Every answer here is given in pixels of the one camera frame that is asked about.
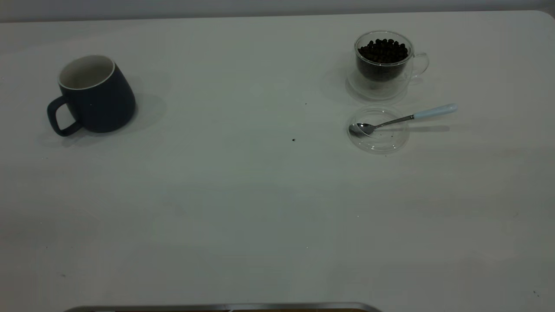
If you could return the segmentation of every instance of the mug rim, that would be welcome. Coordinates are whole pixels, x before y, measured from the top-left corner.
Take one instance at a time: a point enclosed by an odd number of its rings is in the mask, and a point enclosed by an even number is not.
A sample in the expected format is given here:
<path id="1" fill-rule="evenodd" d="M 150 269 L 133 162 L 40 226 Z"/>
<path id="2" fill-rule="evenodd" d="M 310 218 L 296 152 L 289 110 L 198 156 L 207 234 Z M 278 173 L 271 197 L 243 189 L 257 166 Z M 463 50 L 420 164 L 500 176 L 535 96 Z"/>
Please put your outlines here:
<path id="1" fill-rule="evenodd" d="M 409 53 L 409 55 L 408 55 L 406 58 L 404 58 L 404 59 L 402 59 L 402 60 L 400 60 L 400 61 L 398 61 L 398 62 L 395 62 L 395 63 L 383 64 L 383 63 L 372 62 L 371 60 L 369 60 L 369 59 L 365 58 L 364 56 L 362 56 L 362 55 L 360 54 L 360 52 L 359 52 L 359 49 L 357 48 L 357 45 L 358 45 L 360 39 L 361 39 L 362 37 L 366 36 L 367 34 L 371 34 L 371 33 L 392 33 L 392 34 L 395 34 L 395 35 L 397 35 L 397 36 L 399 36 L 399 37 L 401 37 L 401 38 L 403 38 L 404 40 L 407 41 L 407 43 L 408 43 L 408 44 L 410 45 L 410 47 L 411 47 L 411 51 L 410 51 L 411 53 Z M 407 37 L 405 37 L 405 36 L 403 36 L 403 35 L 401 35 L 401 34 L 399 34 L 399 33 L 392 32 L 392 31 L 371 31 L 371 32 L 367 32 L 367 33 L 364 33 L 364 34 L 360 35 L 360 36 L 356 39 L 356 41 L 355 41 L 355 53 L 356 53 L 356 56 L 358 56 L 360 59 L 362 59 L 362 60 L 365 61 L 366 63 L 370 63 L 370 64 L 372 64 L 372 65 L 382 66 L 382 67 L 393 67 L 393 66 L 399 66 L 399 65 L 401 65 L 401 64 L 404 64 L 404 63 L 408 62 L 408 60 L 409 60 L 411 57 L 414 56 L 415 51 L 414 51 L 414 46 L 412 45 L 412 42 L 411 42 L 410 40 L 408 40 Z"/>
<path id="2" fill-rule="evenodd" d="M 97 84 L 95 84 L 95 85 L 92 85 L 92 86 L 90 86 L 90 87 L 86 87 L 86 88 L 70 88 L 70 87 L 64 85 L 64 84 L 62 83 L 62 81 L 60 80 L 60 78 L 61 78 L 62 73 L 64 72 L 64 70 L 66 70 L 71 64 L 73 64 L 73 63 L 75 63 L 75 62 L 77 62 L 77 61 L 80 61 L 80 60 L 82 60 L 82 59 L 84 59 L 84 58 L 89 58 L 89 57 L 99 57 L 99 58 L 104 58 L 104 59 L 109 60 L 109 61 L 112 63 L 112 71 L 110 72 L 110 74 L 109 74 L 108 76 L 106 76 L 106 78 L 102 79 L 102 81 L 100 81 L 99 83 L 97 83 Z M 62 87 L 62 88 L 64 88 L 64 89 L 68 89 L 68 90 L 87 90 L 87 89 L 91 89 L 91 88 L 94 88 L 94 87 L 96 87 L 96 86 L 98 86 L 98 85 L 103 84 L 104 82 L 106 82 L 106 80 L 108 80 L 108 79 L 114 74 L 114 72 L 115 72 L 115 62 L 114 62 L 114 60 L 113 60 L 111 57 L 107 57 L 107 56 L 104 56 L 104 55 L 102 55 L 102 54 L 90 54 L 90 55 L 87 55 L 87 56 L 82 56 L 82 57 L 76 58 L 76 59 L 72 60 L 71 62 L 67 63 L 67 64 L 62 68 L 62 70 L 58 73 L 58 84 L 60 85 L 60 87 Z"/>

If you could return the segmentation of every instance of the glass cup handle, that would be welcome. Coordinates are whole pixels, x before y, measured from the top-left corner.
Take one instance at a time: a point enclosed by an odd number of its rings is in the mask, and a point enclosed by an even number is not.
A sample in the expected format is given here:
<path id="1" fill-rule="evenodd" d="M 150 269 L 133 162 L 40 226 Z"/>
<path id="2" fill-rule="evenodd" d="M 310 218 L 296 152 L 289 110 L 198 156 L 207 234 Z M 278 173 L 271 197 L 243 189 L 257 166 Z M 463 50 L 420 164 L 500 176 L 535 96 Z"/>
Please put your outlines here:
<path id="1" fill-rule="evenodd" d="M 415 53 L 414 58 L 415 59 L 416 58 L 421 58 L 424 62 L 422 67 L 413 67 L 412 68 L 412 77 L 416 78 L 416 77 L 422 75 L 428 69 L 428 66 L 430 65 L 430 59 L 428 58 L 428 54 L 426 54 L 424 52 Z"/>

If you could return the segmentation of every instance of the metal spoon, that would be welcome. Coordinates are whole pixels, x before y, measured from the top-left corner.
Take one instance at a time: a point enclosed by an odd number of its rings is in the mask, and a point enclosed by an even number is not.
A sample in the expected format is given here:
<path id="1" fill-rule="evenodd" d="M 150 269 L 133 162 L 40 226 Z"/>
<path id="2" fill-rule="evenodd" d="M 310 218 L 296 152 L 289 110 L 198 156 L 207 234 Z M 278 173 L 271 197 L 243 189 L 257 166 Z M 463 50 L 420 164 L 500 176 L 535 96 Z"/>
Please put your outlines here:
<path id="1" fill-rule="evenodd" d="M 374 132 L 374 130 L 376 130 L 377 128 L 381 128 L 384 125 L 404 122 L 404 121 L 412 120 L 412 119 L 420 119 L 420 118 L 427 118 L 427 117 L 433 117 L 433 116 L 439 116 L 439 115 L 454 113 L 454 112 L 457 111 L 457 108 L 458 108 L 457 104 L 447 104 L 447 105 L 438 106 L 436 108 L 423 110 L 419 113 L 416 113 L 416 114 L 413 114 L 413 115 L 410 115 L 410 116 L 402 117 L 402 118 L 395 119 L 395 120 L 392 120 L 392 121 L 389 121 L 389 122 L 384 122 L 384 123 L 381 123 L 379 125 L 371 125 L 371 124 L 367 124 L 367 123 L 352 124 L 352 125 L 349 126 L 349 132 L 352 135 L 355 135 L 357 137 L 363 137 L 364 135 L 372 134 L 372 132 Z"/>

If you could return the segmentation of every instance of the glass cup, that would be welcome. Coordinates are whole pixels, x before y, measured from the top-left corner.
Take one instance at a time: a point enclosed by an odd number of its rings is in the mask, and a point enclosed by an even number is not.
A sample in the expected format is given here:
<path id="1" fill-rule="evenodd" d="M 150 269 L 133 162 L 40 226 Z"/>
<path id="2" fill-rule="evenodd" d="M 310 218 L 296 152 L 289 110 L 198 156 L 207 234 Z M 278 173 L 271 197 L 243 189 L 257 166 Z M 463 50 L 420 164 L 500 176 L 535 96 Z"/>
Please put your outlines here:
<path id="1" fill-rule="evenodd" d="M 395 63 L 376 63 L 363 57 L 359 49 L 377 39 L 389 40 L 404 44 L 408 56 Z M 421 58 L 423 66 L 413 67 L 415 58 Z M 374 31 L 365 33 L 355 42 L 354 54 L 356 69 L 347 77 L 349 84 L 358 94 L 373 101 L 387 101 L 404 95 L 412 78 L 421 75 L 430 63 L 424 52 L 415 53 L 412 43 L 403 35 L 390 31 Z"/>

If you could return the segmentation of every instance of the white table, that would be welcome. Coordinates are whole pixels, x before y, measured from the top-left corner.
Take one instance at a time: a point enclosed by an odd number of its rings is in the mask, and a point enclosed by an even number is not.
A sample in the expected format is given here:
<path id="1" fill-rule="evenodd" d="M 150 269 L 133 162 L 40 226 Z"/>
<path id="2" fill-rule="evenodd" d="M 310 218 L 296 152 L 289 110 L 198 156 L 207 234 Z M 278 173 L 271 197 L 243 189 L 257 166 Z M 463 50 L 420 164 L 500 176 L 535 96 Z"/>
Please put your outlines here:
<path id="1" fill-rule="evenodd" d="M 363 106 L 345 90 L 352 44 L 374 29 L 430 56 L 398 109 L 460 107 L 411 123 L 386 157 L 345 129 Z M 555 309 L 544 13 L 17 23 L 0 38 L 1 311 Z M 46 118 L 56 75 L 93 53 L 118 63 L 138 115 L 61 138 Z"/>

